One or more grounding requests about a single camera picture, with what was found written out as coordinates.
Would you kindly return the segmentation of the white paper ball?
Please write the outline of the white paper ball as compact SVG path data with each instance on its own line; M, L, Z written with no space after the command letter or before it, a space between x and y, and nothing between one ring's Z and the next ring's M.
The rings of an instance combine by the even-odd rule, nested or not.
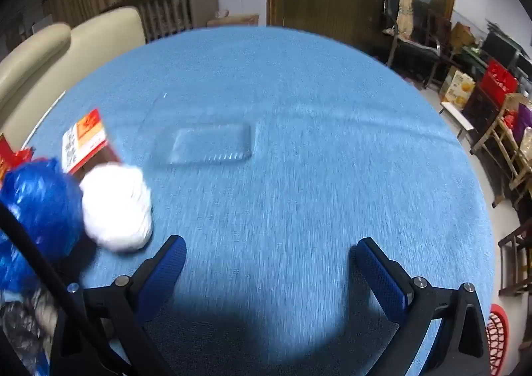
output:
M111 252L136 252L152 236L152 193L142 170L133 165L107 163L82 179L85 231L97 245Z

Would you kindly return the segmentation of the blue plastic bag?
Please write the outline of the blue plastic bag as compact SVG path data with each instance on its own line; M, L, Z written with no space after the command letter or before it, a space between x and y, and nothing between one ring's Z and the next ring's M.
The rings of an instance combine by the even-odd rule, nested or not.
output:
M31 161L7 172L1 203L49 263L69 256L84 233L82 191L56 158Z

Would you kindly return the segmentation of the orange white carton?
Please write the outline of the orange white carton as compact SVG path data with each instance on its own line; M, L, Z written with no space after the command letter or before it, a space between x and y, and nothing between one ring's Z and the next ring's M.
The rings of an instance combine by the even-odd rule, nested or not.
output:
M62 137L61 168L81 180L98 165L120 163L98 109L92 109Z

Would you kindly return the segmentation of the red plastic waste basket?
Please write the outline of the red plastic waste basket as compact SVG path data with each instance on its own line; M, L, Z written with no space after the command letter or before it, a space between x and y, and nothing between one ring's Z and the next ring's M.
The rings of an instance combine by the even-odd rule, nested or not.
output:
M509 345L509 321L505 310L498 304L490 307L486 326L490 358L490 375L501 375Z

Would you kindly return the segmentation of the red crumpled plastic bag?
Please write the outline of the red crumpled plastic bag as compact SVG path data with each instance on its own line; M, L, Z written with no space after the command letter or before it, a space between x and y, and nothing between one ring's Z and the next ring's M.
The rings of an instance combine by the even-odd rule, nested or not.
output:
M34 149L32 147L14 151L8 144L4 135L0 136L0 181L5 179L5 174L14 170L20 165L28 163L33 159Z

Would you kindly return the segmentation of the small white stool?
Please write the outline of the small white stool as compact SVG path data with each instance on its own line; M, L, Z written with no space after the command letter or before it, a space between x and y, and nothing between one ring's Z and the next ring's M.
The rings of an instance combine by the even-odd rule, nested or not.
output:
M465 118L464 115L462 115L460 110L456 109L456 106L453 103L443 101L440 103L440 105L441 109L439 114L442 115L444 112L446 112L459 125L460 129L456 136L459 141L461 141L469 132L474 130L474 126L471 124L471 122Z

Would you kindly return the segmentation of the wicker chair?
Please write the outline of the wicker chair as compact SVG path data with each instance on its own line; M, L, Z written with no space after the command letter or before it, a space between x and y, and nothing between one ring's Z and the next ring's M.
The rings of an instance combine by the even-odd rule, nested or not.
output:
M489 155L502 173L502 190L500 195L494 197L493 208L506 198L515 196L512 205L518 210L521 200L531 192L531 161L527 160L513 135L513 130L504 120L509 112L518 112L521 105L530 106L531 102L520 93L508 94L493 122L471 147L472 155Z

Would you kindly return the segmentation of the blue bed sheet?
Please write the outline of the blue bed sheet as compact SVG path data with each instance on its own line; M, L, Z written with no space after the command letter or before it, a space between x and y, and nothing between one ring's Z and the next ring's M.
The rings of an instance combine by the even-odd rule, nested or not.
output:
M178 375L363 375L391 324L355 267L371 237L412 276L471 282L488 312L494 243L480 183L419 91L364 53L288 29L200 29L139 47L71 88L32 137L57 157L97 109L152 192L136 254L99 250L86 287L167 237L188 254L146 325Z

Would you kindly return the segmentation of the purple bag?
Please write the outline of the purple bag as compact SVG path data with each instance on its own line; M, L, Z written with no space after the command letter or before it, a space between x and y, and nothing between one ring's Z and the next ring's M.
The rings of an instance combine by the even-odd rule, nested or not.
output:
M520 145L524 132L528 127L532 127L532 109L530 104L520 103L518 105L517 117L513 127L513 137Z

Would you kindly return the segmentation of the cream leather headboard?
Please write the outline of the cream leather headboard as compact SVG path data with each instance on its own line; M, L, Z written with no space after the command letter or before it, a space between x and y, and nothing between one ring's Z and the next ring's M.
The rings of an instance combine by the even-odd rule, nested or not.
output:
M145 44L139 11L122 7L71 28L40 30L1 61L1 134L24 145L61 94L96 69Z

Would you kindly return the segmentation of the orange fruit carton box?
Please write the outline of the orange fruit carton box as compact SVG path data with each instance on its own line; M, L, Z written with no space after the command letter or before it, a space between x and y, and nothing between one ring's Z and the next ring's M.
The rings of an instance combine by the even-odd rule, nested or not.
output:
M449 102L459 111L465 108L475 87L474 79L457 67L452 66L446 75L440 90L443 102Z

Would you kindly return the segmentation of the red gift bag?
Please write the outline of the red gift bag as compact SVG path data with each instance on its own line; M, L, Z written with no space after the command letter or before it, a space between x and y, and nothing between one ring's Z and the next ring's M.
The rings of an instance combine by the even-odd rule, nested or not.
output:
M500 108L506 96L518 90L518 80L497 60L490 59L480 88Z

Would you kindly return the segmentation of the wooden radiator cover cabinet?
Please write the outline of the wooden radiator cover cabinet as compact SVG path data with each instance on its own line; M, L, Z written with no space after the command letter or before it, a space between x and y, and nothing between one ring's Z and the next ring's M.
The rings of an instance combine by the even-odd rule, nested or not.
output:
M121 0L105 12L121 7L138 10L145 40L151 43L183 31L205 28L218 12L219 0Z

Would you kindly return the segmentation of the brown cardboard box by wall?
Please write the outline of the brown cardboard box by wall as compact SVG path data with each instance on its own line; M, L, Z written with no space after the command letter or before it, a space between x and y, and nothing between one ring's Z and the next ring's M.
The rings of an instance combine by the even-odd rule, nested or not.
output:
M255 26L259 25L258 13L229 15L220 19L211 19L206 24L209 28L224 26Z

